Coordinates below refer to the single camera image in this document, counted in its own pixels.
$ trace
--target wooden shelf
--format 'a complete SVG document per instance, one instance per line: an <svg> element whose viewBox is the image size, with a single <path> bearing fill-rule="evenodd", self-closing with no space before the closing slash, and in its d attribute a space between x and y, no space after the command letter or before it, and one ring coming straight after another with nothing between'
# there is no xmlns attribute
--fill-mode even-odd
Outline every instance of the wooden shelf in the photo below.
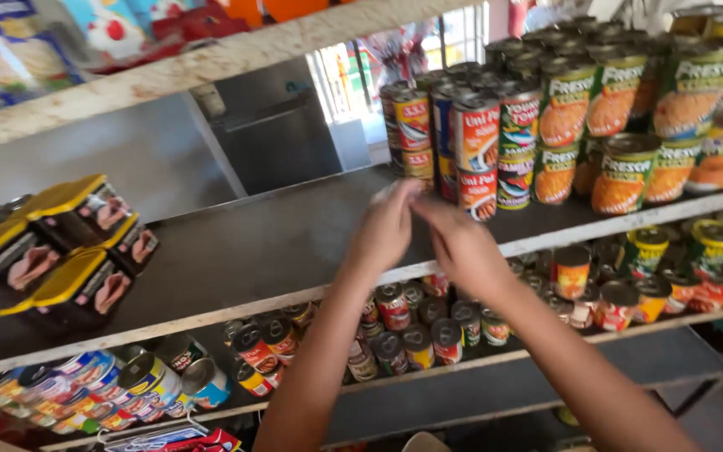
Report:
<svg viewBox="0 0 723 452"><path fill-rule="evenodd" d="M356 0L0 110L0 144L272 66L473 0Z"/></svg>
<svg viewBox="0 0 723 452"><path fill-rule="evenodd" d="M597 347L618 370L646 388L711 380L722 374L723 359L708 344L687 326L668 325L671 329L624 334L615 338L619 340ZM509 359L464 361L456 366L435 367L425 372L345 386L333 411L326 444L338 446L415 429L528 413L561 404L525 351L495 356L508 356ZM244 400L250 397L240 393L235 396ZM236 406L232 401L231 405L228 409L217 408L192 417L197 421L211 421L236 416L264 409L267 401L254 400L246 406ZM102 436L106 440L116 439L183 422L185 420L168 421ZM41 447L41 450L48 452L95 441L93 436L81 437Z"/></svg>
<svg viewBox="0 0 723 452"><path fill-rule="evenodd" d="M394 180L369 167L152 224L162 246L110 324L48 341L0 318L0 372L319 299L370 197ZM723 192L613 218L572 199L499 211L487 226L514 256L719 209ZM433 259L427 225L415 221L406 256L378 283L436 272Z"/></svg>

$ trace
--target wall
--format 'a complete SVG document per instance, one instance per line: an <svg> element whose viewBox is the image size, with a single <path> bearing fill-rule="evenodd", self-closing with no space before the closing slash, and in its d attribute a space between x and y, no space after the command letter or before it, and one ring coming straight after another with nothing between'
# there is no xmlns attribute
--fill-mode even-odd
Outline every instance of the wall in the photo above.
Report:
<svg viewBox="0 0 723 452"><path fill-rule="evenodd" d="M236 198L174 95L0 146L0 203L92 173L146 222Z"/></svg>

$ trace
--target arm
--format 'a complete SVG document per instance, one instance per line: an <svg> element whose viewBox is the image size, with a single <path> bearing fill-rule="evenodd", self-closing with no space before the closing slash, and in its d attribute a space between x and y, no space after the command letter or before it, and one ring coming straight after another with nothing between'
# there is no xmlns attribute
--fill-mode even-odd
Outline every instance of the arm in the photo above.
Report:
<svg viewBox="0 0 723 452"><path fill-rule="evenodd" d="M607 450L698 450L677 422L582 340L509 271L490 233L447 205L418 200L448 277L520 336L596 444Z"/></svg>
<svg viewBox="0 0 723 452"><path fill-rule="evenodd" d="M320 448L365 302L378 275L395 265L407 249L411 238L408 199L420 187L416 180L401 182L391 194L377 195L370 205L272 397L256 436L256 452Z"/></svg>

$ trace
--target person's right hand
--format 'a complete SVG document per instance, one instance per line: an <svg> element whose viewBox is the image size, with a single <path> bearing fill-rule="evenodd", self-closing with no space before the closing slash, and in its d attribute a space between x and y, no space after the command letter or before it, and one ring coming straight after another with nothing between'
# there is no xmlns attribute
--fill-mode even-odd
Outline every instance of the person's right hand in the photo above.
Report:
<svg viewBox="0 0 723 452"><path fill-rule="evenodd" d="M492 299L499 290L517 283L484 226L457 208L425 196L415 199L411 207L431 226L439 266L466 293L479 300Z"/></svg>

